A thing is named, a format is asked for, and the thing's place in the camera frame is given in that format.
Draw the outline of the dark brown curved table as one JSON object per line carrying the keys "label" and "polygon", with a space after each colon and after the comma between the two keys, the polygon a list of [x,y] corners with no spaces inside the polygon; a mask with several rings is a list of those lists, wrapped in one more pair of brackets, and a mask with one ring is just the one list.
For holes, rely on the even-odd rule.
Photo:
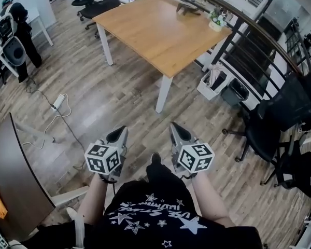
{"label": "dark brown curved table", "polygon": [[57,206],[84,195],[89,188],[50,196],[25,156],[18,128],[11,114],[0,124],[0,198],[8,211],[0,218],[0,230],[9,240],[23,241]]}

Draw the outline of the white desk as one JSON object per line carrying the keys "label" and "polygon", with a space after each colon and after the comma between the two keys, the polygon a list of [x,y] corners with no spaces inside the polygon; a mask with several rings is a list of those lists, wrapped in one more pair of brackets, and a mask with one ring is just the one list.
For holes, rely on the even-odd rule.
{"label": "white desk", "polygon": [[[26,20],[26,22],[28,24],[32,24],[32,23],[38,23],[39,27],[40,27],[40,31],[45,35],[49,45],[52,47],[54,45],[54,43],[52,42],[46,27],[44,26],[44,23],[41,20],[39,11],[36,7],[32,8],[29,11],[29,16]],[[4,53],[3,53],[3,49],[0,46],[0,60],[2,61],[2,63],[5,65],[6,68],[9,69],[9,71],[15,76],[15,77],[19,77],[18,73],[16,72],[16,70],[11,66],[11,64],[5,59],[4,57]]]}

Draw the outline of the grey waste bin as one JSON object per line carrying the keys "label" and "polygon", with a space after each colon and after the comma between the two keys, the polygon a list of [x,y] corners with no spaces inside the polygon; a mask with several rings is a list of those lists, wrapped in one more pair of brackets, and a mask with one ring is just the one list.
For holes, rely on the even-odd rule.
{"label": "grey waste bin", "polygon": [[239,80],[234,78],[224,88],[221,96],[230,106],[235,106],[248,99],[249,91]]}

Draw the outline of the white pot of flowers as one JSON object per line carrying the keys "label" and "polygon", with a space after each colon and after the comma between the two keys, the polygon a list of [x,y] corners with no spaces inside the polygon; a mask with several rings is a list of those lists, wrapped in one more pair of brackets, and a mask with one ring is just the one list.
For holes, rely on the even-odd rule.
{"label": "white pot of flowers", "polygon": [[209,27],[215,32],[220,32],[225,26],[227,11],[222,7],[215,7],[208,15]]}

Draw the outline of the person's black trouser leg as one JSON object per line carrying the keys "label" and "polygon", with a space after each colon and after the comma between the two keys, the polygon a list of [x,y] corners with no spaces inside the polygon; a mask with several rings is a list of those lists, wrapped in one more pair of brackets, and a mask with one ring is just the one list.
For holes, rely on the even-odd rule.
{"label": "person's black trouser leg", "polygon": [[151,184],[164,184],[171,181],[175,175],[161,163],[151,163],[146,168],[148,181]]}

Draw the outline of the white round appliance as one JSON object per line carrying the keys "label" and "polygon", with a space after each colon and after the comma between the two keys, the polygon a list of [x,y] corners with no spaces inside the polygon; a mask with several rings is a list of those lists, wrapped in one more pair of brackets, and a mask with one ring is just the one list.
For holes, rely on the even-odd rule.
{"label": "white round appliance", "polygon": [[26,52],[20,40],[13,36],[2,46],[3,54],[13,66],[20,66],[25,62]]}

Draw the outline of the person's right forearm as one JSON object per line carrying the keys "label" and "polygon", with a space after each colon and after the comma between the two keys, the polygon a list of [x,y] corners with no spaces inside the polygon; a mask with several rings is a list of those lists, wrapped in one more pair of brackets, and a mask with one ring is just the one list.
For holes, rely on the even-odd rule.
{"label": "person's right forearm", "polygon": [[202,216],[226,228],[235,227],[223,200],[212,186],[207,174],[199,172],[191,182]]}

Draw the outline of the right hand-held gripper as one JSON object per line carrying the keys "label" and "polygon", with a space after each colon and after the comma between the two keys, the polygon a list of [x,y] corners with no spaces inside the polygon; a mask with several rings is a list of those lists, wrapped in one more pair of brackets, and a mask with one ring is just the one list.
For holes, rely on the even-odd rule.
{"label": "right hand-held gripper", "polygon": [[176,173],[189,172],[195,174],[198,172],[206,171],[210,168],[215,153],[208,143],[185,143],[179,142],[176,144],[174,131],[178,133],[181,140],[191,140],[191,134],[188,130],[177,124],[171,122],[169,125],[169,133],[172,146],[172,164]]}

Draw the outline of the white waste bin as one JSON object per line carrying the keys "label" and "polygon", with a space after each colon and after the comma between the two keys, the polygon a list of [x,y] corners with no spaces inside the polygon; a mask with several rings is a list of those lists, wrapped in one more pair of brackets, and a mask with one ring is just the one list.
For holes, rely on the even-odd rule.
{"label": "white waste bin", "polygon": [[223,64],[215,64],[203,76],[197,90],[210,101],[228,85],[231,79],[232,74]]}

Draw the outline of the black equipment shelf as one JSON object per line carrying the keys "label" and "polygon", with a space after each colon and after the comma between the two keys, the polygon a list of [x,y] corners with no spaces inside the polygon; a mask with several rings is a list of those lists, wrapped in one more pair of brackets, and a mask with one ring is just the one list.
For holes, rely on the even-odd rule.
{"label": "black equipment shelf", "polygon": [[299,23],[297,18],[293,18],[284,31],[286,35],[287,53],[298,66],[301,73],[306,75],[310,69],[308,62],[311,66],[311,39],[306,35],[301,35],[299,31]]}

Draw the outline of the wooden table with white legs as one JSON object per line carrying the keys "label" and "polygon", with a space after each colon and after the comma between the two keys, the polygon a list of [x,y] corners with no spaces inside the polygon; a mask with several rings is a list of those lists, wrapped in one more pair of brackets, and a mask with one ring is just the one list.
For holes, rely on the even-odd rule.
{"label": "wooden table with white legs", "polygon": [[212,30],[205,15],[178,13],[178,4],[178,0],[136,0],[93,18],[109,66],[113,60],[106,32],[163,75],[157,113],[163,110],[174,76],[232,33],[227,27]]}

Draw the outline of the person's left forearm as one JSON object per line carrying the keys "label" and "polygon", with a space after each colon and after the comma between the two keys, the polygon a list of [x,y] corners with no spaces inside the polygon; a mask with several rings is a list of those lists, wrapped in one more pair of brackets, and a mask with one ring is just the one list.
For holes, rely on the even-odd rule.
{"label": "person's left forearm", "polygon": [[98,174],[93,176],[89,189],[77,211],[85,224],[94,225],[103,216],[107,186],[108,184]]}

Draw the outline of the person's black star-print shirt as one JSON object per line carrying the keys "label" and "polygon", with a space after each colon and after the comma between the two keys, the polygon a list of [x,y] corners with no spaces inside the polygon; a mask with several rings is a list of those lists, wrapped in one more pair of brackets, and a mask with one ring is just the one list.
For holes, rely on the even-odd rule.
{"label": "person's black star-print shirt", "polygon": [[124,184],[84,249],[262,249],[255,227],[225,227],[199,216],[184,185]]}

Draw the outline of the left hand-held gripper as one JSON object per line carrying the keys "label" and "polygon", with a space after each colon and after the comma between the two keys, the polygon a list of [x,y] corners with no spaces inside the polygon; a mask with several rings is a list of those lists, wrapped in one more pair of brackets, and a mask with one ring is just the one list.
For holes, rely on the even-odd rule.
{"label": "left hand-held gripper", "polygon": [[126,160],[128,134],[127,126],[121,126],[110,131],[106,139],[91,143],[84,154],[89,171],[108,183],[116,183]]}

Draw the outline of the dark metal railing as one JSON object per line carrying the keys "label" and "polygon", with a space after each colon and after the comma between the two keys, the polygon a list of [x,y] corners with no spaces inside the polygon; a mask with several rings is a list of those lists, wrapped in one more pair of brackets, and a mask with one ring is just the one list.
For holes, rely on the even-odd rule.
{"label": "dark metal railing", "polygon": [[202,70],[210,71],[215,64],[221,64],[226,73],[248,90],[245,105],[249,109],[273,97],[290,73],[309,73],[309,69],[303,71],[291,61],[281,43],[276,41],[275,30],[265,18],[270,1],[262,3],[251,17],[225,0],[181,1],[205,13],[221,7],[231,16],[226,27],[232,30],[232,37],[207,51]]}

